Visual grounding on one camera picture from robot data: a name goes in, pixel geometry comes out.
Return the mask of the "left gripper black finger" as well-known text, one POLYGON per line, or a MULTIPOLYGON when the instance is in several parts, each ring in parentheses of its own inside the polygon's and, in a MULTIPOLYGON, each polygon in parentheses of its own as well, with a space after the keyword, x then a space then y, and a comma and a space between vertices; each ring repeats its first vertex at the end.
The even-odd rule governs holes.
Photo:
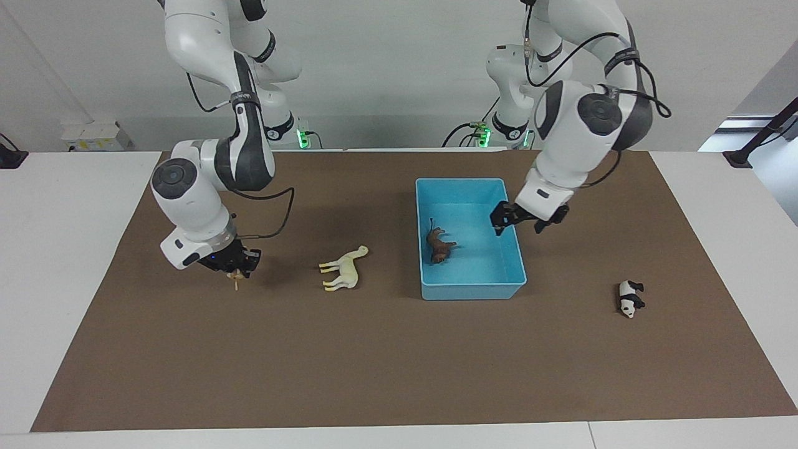
POLYGON ((504 230, 517 222, 517 205, 508 201, 500 201, 490 213, 491 226, 495 235, 501 236, 504 230))
POLYGON ((569 213, 569 211, 570 211, 569 205, 561 205, 555 210, 555 212, 551 214, 551 217, 549 219, 547 220, 538 219, 538 221, 535 223, 536 234, 541 234, 542 231, 544 231, 545 228, 547 228, 550 225, 560 224, 564 220, 564 217, 567 216, 567 213, 569 213))

